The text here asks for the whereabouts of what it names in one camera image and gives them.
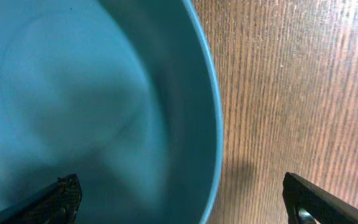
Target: tabletop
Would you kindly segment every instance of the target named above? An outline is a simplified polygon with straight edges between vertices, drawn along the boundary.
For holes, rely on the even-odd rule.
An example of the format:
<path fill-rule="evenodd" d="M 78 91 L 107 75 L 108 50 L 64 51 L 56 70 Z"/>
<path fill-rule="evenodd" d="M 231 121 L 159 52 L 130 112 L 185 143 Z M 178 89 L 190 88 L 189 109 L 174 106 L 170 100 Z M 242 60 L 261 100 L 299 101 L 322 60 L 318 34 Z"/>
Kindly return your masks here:
<path fill-rule="evenodd" d="M 286 223 L 286 172 L 358 208 L 358 1 L 193 3 L 224 112 L 209 223 Z"/>

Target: wooden table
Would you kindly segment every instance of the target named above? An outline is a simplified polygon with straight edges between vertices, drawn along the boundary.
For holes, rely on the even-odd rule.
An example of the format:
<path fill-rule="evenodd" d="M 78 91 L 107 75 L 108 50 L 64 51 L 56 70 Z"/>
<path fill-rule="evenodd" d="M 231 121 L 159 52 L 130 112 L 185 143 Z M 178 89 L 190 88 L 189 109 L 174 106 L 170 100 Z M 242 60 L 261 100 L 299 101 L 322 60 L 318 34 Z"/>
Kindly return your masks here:
<path fill-rule="evenodd" d="M 209 222 L 286 223 L 286 171 L 358 208 L 358 2 L 193 2 L 224 111 Z"/>

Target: brown wood grain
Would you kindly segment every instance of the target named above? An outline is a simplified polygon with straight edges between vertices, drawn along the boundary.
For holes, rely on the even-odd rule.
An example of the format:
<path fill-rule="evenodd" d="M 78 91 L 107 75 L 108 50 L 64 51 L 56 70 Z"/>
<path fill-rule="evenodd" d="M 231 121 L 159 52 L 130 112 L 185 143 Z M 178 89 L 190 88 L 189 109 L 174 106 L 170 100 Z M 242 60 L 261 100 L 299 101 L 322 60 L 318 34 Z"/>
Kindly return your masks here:
<path fill-rule="evenodd" d="M 358 1 L 193 3 L 224 111 L 209 223 L 286 223 L 287 171 L 358 208 Z"/>

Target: wood surface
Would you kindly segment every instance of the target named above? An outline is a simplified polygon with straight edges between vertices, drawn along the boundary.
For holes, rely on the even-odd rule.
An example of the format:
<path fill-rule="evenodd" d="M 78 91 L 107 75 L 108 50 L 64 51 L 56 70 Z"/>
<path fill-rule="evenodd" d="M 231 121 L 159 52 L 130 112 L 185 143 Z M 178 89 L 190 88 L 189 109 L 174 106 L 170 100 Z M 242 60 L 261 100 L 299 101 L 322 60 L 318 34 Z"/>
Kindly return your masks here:
<path fill-rule="evenodd" d="M 193 3 L 224 112 L 209 223 L 286 223 L 287 171 L 358 208 L 358 1 Z"/>

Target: black object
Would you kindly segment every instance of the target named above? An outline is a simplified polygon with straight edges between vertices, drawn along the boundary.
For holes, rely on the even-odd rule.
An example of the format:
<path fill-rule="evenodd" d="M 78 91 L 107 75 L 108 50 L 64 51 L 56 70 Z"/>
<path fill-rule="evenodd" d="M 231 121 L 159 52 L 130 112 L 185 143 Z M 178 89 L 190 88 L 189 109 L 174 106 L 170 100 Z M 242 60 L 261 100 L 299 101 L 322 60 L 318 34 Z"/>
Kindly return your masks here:
<path fill-rule="evenodd" d="M 287 172 L 283 186 L 289 224 L 358 223 L 358 209 L 299 175 Z"/>
<path fill-rule="evenodd" d="M 0 223 L 74 223 L 82 199 L 76 174 L 58 178 L 25 201 L 0 212 Z"/>

